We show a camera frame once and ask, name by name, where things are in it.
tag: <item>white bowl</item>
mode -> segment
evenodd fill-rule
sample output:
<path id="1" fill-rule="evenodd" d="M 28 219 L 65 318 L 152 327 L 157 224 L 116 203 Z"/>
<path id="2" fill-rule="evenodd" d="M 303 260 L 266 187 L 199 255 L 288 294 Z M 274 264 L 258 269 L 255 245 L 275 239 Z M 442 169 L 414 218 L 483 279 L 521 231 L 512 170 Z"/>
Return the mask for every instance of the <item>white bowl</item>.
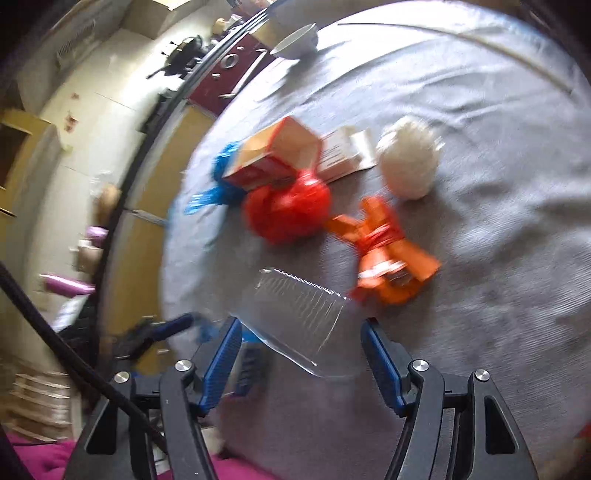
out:
<path id="1" fill-rule="evenodd" d="M 316 24 L 306 25 L 281 40 L 271 52 L 274 57 L 297 60 L 308 53 L 316 51 L 318 45 L 318 29 Z"/>

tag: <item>clear plastic container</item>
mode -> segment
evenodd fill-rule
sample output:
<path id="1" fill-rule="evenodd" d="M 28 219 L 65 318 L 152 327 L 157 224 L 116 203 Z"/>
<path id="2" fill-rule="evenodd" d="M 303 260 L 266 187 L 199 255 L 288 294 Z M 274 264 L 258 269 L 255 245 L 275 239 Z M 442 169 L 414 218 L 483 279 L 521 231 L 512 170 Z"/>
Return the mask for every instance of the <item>clear plastic container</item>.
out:
<path id="1" fill-rule="evenodd" d="M 366 369 L 365 315 L 356 302 L 281 270 L 260 273 L 234 312 L 257 337 L 318 377 L 352 377 Z"/>

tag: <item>dark red cabinet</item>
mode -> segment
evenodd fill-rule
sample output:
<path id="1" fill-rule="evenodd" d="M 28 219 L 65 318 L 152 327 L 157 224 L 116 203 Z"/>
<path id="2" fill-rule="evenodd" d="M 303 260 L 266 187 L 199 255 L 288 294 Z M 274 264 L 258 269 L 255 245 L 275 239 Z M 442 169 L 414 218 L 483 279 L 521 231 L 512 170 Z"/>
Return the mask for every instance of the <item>dark red cabinet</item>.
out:
<path id="1" fill-rule="evenodd" d="M 237 92 L 273 60 L 268 47 L 246 34 L 195 87 L 189 101 L 219 116 Z"/>

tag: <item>red box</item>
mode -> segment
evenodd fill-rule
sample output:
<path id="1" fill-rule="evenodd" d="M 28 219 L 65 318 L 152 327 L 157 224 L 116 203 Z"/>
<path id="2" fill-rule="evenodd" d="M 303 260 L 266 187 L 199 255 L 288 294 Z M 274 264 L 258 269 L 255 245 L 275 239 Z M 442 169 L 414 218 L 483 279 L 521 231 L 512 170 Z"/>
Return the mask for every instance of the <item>red box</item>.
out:
<path id="1" fill-rule="evenodd" d="M 248 138 L 223 178 L 245 190 L 294 178 L 299 170 L 315 170 L 322 139 L 287 116 Z"/>

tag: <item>cardboard packaging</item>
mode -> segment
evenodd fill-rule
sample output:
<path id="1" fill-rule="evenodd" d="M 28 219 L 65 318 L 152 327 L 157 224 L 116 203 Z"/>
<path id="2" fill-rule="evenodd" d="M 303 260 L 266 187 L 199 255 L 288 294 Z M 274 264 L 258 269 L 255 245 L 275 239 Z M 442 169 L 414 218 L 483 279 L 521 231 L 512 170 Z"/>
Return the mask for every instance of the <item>cardboard packaging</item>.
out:
<path id="1" fill-rule="evenodd" d="M 300 170 L 316 170 L 322 140 L 287 116 L 248 138 L 223 179 L 253 190 L 278 180 L 294 179 Z"/>
<path id="2" fill-rule="evenodd" d="M 377 165 L 369 130 L 356 132 L 355 127 L 346 125 L 325 135 L 322 142 L 322 155 L 316 173 L 326 183 Z"/>

